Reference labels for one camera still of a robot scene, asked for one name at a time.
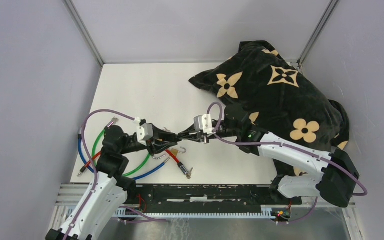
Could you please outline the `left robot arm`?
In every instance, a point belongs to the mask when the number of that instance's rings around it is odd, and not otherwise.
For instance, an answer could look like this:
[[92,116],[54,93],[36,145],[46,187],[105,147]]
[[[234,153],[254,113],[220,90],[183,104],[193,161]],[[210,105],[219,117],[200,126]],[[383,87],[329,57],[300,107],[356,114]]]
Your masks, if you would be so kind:
[[144,123],[128,135],[120,126],[105,130],[103,147],[89,184],[78,205],[58,228],[50,229],[47,240],[96,240],[116,210],[137,198],[136,181],[124,176],[129,164],[126,154],[148,151],[152,156],[176,146],[179,137]]

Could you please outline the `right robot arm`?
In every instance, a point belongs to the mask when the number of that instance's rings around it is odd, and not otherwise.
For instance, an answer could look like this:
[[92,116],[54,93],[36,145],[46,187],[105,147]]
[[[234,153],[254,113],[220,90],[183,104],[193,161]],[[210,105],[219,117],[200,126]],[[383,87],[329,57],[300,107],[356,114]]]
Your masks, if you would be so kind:
[[346,208],[353,196],[368,194],[345,151],[320,151],[285,140],[252,124],[240,104],[227,106],[219,120],[213,120],[209,113],[196,116],[193,125],[177,138],[206,144],[217,139],[247,154],[271,158],[304,171],[301,176],[278,175],[274,179],[268,196],[275,204],[288,198],[315,197]]

